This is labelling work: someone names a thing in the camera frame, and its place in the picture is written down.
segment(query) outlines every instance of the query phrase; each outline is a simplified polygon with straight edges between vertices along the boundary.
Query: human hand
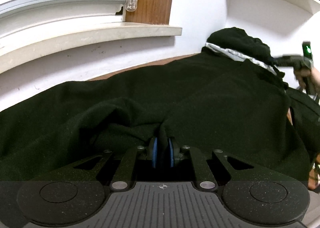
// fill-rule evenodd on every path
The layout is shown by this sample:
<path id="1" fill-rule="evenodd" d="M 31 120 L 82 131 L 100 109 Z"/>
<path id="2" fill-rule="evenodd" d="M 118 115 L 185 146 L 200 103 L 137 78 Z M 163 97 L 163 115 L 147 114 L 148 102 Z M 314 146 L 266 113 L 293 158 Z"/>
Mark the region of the human hand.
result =
<path id="1" fill-rule="evenodd" d="M 315 85 L 316 90 L 320 89 L 320 72 L 315 68 L 302 68 L 300 70 L 294 70 L 293 73 L 295 74 L 296 80 L 298 80 L 299 85 L 305 89 L 306 84 L 303 81 L 304 77 L 309 77 L 311 82 Z"/>

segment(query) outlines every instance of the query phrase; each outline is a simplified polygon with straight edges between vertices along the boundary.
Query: metal bolt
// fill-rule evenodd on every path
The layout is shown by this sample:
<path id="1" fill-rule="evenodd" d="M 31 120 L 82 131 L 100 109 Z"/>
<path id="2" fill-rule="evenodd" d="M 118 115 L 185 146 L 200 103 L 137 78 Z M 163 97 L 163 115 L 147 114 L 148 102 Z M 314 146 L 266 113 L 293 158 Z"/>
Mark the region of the metal bolt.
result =
<path id="1" fill-rule="evenodd" d="M 146 147 L 145 146 L 137 146 L 137 153 L 139 155 L 145 153 L 145 151 L 146 151 Z"/>
<path id="2" fill-rule="evenodd" d="M 180 152 L 188 155 L 190 153 L 190 146 L 182 146 Z"/>
<path id="3" fill-rule="evenodd" d="M 125 189 L 127 186 L 128 184 L 124 181 L 117 181 L 112 184 L 114 189 Z"/>
<path id="4" fill-rule="evenodd" d="M 204 189 L 212 189 L 215 186 L 216 186 L 216 184 L 211 181 L 203 181 L 200 183 L 200 187 L 202 187 Z"/>

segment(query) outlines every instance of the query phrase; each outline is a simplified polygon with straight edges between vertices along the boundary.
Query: black cloth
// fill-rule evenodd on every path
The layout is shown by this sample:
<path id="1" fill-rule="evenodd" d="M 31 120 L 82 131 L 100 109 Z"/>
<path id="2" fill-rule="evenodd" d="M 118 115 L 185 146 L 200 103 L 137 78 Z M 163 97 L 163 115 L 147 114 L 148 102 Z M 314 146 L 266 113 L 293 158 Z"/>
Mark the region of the black cloth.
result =
<path id="1" fill-rule="evenodd" d="M 286 90 L 290 98 L 293 125 L 304 141 L 310 155 L 310 162 L 315 162 L 320 151 L 320 106 L 307 94 L 296 89 Z"/>
<path id="2" fill-rule="evenodd" d="M 236 50 L 268 65 L 273 62 L 269 46 L 258 38 L 248 36 L 243 29 L 236 27 L 221 29 L 212 33 L 207 42 L 223 49 Z"/>
<path id="3" fill-rule="evenodd" d="M 106 80 L 66 82 L 0 112 L 0 179 L 28 180 L 152 136 L 212 149 L 307 181 L 309 144 L 287 119 L 282 79 L 207 49 Z"/>

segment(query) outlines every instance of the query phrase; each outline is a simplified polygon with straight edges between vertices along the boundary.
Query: round indentation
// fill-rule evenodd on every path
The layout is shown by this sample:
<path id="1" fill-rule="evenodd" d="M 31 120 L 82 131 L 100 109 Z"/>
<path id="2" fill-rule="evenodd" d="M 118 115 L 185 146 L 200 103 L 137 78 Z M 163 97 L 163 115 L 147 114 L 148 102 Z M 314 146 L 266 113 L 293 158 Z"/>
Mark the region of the round indentation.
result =
<path id="1" fill-rule="evenodd" d="M 250 194 L 264 203 L 278 203 L 285 199 L 287 190 L 280 184 L 264 181 L 250 187 Z"/>
<path id="2" fill-rule="evenodd" d="M 203 181 L 200 183 L 200 187 L 202 187 L 204 189 L 212 189 L 215 186 L 216 186 L 215 183 L 213 183 L 211 181 Z"/>
<path id="3" fill-rule="evenodd" d="M 44 186 L 40 191 L 40 196 L 50 203 L 63 203 L 73 199 L 78 192 L 78 188 L 69 182 L 53 182 Z"/>
<path id="4" fill-rule="evenodd" d="M 117 181 L 112 184 L 114 189 L 124 189 L 128 186 L 128 184 L 124 181 Z"/>

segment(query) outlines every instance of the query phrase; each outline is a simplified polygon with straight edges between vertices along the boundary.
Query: device with green light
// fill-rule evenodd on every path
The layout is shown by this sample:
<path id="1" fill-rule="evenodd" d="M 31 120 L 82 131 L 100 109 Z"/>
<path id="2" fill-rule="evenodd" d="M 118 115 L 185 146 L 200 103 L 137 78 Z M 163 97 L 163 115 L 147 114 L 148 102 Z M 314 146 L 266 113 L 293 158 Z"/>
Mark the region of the device with green light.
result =
<path id="1" fill-rule="evenodd" d="M 299 70 L 303 67 L 311 69 L 313 67 L 313 57 L 311 52 L 310 41 L 302 43 L 303 56 L 297 54 L 282 55 L 275 58 L 276 66 L 293 67 L 294 70 Z M 303 81 L 306 84 L 306 93 L 317 97 L 317 92 L 314 84 L 309 77 L 304 77 Z"/>

